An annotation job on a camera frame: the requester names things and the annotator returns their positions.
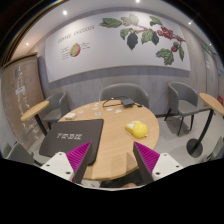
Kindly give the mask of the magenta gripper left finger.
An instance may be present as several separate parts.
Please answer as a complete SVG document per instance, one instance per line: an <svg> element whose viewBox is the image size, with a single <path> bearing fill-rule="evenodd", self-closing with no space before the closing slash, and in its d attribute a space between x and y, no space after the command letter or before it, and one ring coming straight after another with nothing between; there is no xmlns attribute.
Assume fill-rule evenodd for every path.
<svg viewBox="0 0 224 224"><path fill-rule="evenodd" d="M68 153L56 153L41 168L70 182L80 184L91 154L92 142L87 142Z"/></svg>

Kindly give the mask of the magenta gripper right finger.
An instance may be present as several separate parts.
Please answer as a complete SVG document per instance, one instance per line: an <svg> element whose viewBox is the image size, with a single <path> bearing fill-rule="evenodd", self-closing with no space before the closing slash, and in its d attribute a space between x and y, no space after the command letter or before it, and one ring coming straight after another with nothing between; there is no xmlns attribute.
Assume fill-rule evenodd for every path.
<svg viewBox="0 0 224 224"><path fill-rule="evenodd" d="M168 153L157 153L138 142L133 144L140 174L144 184L152 183L182 169L182 166Z"/></svg>

